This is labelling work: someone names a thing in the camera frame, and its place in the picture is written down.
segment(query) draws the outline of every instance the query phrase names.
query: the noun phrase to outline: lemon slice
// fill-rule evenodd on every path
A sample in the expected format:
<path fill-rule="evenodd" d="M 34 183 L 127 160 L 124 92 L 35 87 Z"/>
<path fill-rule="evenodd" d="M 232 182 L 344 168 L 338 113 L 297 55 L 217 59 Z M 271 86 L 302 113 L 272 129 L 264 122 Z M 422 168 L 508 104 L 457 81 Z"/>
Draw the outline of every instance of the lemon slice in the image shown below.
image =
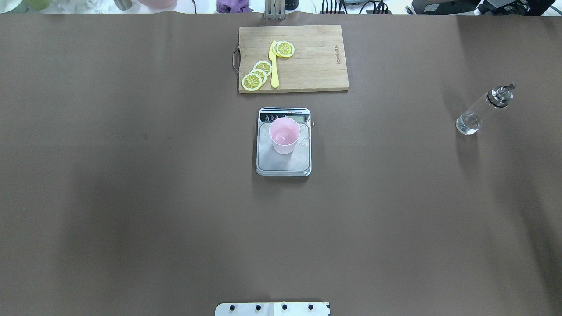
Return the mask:
<path fill-rule="evenodd" d="M 242 78 L 242 87 L 248 91 L 258 90 L 263 83 L 264 81 L 258 74 L 249 73 Z"/>
<path fill-rule="evenodd" d="M 254 69 L 261 69 L 263 71 L 265 71 L 266 76 L 271 75 L 271 64 L 269 63 L 269 61 L 258 61 L 254 66 Z"/>
<path fill-rule="evenodd" d="M 277 42 L 275 54 L 279 57 L 289 58 L 294 54 L 294 46 L 290 42 Z"/>
<path fill-rule="evenodd" d="M 268 74 L 261 69 L 254 69 L 254 70 L 250 71 L 250 74 L 259 75 L 260 78 L 261 78 L 261 85 L 264 85 L 265 81 L 268 79 Z"/>

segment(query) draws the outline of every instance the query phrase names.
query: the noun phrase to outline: yellow plastic knife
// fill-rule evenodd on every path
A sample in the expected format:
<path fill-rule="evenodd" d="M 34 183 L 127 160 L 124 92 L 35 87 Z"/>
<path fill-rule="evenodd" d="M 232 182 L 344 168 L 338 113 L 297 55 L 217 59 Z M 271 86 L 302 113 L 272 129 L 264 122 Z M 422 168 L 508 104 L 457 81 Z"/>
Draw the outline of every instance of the yellow plastic knife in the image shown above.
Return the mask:
<path fill-rule="evenodd" d="M 273 52 L 273 49 L 277 44 L 277 41 L 274 40 L 269 47 L 269 59 L 271 59 L 271 87 L 277 88 L 279 87 L 279 75 L 277 74 L 277 55 Z"/>

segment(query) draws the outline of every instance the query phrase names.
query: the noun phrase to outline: glass bottle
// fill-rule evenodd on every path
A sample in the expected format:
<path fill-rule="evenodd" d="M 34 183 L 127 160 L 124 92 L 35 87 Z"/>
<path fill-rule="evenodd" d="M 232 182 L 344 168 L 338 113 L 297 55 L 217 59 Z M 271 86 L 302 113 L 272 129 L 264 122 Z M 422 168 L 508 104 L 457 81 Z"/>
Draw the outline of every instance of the glass bottle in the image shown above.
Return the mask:
<path fill-rule="evenodd" d="M 472 135 L 480 130 L 485 121 L 511 103 L 513 100 L 511 90 L 515 87 L 515 83 L 512 82 L 504 87 L 499 85 L 485 93 L 457 119 L 456 126 L 459 132 Z"/>

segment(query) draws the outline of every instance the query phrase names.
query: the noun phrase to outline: digital kitchen scale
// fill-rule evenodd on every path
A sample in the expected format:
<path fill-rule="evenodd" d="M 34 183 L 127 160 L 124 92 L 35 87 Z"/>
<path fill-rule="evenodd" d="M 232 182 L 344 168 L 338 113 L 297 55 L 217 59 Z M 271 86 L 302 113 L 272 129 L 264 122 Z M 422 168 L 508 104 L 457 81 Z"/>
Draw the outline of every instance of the digital kitchen scale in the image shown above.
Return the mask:
<path fill-rule="evenodd" d="M 301 135 L 293 152 L 282 155 L 275 151 L 269 137 L 269 126 L 278 118 L 291 118 L 300 128 Z M 306 177 L 312 171 L 310 111 L 303 107 L 264 107 L 257 116 L 256 171 L 259 175 Z"/>

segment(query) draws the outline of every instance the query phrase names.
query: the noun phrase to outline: pink cup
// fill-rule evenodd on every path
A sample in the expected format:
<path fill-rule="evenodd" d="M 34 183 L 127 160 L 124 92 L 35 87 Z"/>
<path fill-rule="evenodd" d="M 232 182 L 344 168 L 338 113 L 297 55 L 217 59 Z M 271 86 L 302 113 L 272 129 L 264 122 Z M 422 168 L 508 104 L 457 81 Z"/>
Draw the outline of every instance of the pink cup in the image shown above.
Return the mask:
<path fill-rule="evenodd" d="M 276 152 L 286 155 L 294 150 L 301 128 L 291 118 L 279 118 L 269 126 L 269 137 Z"/>

